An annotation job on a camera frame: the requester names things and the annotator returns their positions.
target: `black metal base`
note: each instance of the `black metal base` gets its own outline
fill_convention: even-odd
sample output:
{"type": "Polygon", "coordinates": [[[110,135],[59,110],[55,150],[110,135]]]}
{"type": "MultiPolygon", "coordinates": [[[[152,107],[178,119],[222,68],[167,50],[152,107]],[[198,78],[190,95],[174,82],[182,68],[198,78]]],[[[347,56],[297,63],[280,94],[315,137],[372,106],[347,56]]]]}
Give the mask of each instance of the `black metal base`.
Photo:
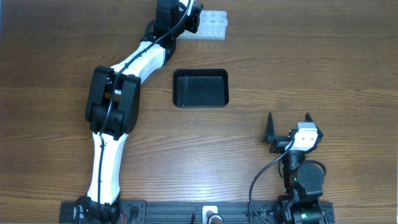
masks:
{"type": "MultiPolygon", "coordinates": [[[[273,208],[276,201],[253,201],[254,207],[262,218],[270,224],[278,224],[274,218],[273,208]]],[[[145,200],[121,200],[121,208],[126,212],[128,224],[202,224],[201,211],[205,205],[215,205],[218,213],[227,224],[260,224],[262,223],[249,208],[247,202],[146,202],[145,200]]],[[[62,202],[59,223],[75,223],[73,219],[74,202],[62,202]]],[[[335,224],[333,204],[321,203],[323,211],[331,224],[335,224]]],[[[82,224],[99,223],[85,216],[82,224]]]]}

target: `wooden table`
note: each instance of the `wooden table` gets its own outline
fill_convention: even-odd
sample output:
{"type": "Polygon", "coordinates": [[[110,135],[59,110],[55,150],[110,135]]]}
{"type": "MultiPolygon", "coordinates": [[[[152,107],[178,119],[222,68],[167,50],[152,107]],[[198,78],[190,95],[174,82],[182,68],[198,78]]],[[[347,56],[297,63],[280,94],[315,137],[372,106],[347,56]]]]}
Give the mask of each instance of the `wooden table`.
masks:
{"type": "MultiPolygon", "coordinates": [[[[225,41],[179,40],[142,85],[124,147],[122,199],[248,201],[275,154],[267,114],[286,135],[310,112],[325,137],[311,158],[328,174],[322,200],[338,223],[395,223],[398,3],[204,1],[228,12],[225,41]],[[224,68],[225,108],[179,109],[172,74],[224,68]]],[[[57,222],[84,195],[93,141],[85,106],[94,68],[137,49],[155,0],[3,0],[0,34],[0,222],[57,222]]],[[[284,193],[274,166],[256,200],[284,193]]]]}

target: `clear plastic container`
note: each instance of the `clear plastic container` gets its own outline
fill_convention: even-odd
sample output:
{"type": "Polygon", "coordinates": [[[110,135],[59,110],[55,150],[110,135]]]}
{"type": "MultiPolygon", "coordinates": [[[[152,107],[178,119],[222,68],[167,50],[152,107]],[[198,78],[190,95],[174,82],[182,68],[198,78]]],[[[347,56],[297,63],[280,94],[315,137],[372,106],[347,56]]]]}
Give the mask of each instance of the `clear plastic container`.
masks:
{"type": "Polygon", "coordinates": [[[198,32],[193,34],[186,30],[179,36],[179,39],[225,40],[227,25],[225,11],[202,11],[198,32]]]}

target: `wooden tabletop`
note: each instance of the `wooden tabletop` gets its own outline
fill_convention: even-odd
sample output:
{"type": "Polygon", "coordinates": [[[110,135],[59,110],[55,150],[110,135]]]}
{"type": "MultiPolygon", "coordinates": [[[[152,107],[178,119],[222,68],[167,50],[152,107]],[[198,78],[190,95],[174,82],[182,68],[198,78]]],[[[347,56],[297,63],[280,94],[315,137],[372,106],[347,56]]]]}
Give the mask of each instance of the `wooden tabletop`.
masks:
{"type": "MultiPolygon", "coordinates": [[[[328,174],[322,200],[338,223],[395,223],[398,2],[204,1],[228,12],[225,41],[179,40],[142,85],[124,147],[122,199],[248,201],[277,155],[267,114],[286,135],[309,112],[325,134],[311,159],[328,174]],[[179,68],[224,68],[225,108],[180,109],[179,68]]],[[[86,194],[93,140],[85,106],[93,70],[137,49],[155,0],[3,0],[0,33],[0,222],[57,222],[86,194]]],[[[255,200],[275,200],[272,167],[255,200]]]]}

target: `table surface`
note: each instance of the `table surface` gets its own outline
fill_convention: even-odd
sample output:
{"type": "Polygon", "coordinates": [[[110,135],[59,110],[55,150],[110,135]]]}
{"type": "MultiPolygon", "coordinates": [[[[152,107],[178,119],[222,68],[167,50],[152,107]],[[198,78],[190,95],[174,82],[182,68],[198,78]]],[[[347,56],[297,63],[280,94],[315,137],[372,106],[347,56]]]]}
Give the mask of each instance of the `table surface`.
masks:
{"type": "MultiPolygon", "coordinates": [[[[322,200],[338,223],[395,223],[398,2],[204,1],[228,12],[225,41],[179,40],[142,85],[123,152],[122,199],[248,201],[276,158],[267,114],[286,135],[310,112],[325,134],[311,159],[328,174],[322,200]],[[172,74],[224,68],[225,108],[179,109],[172,74]]],[[[5,0],[0,36],[0,222],[57,222],[60,202],[91,182],[85,121],[91,76],[137,49],[155,0],[5,0]]],[[[272,167],[255,200],[275,200],[272,167]]]]}

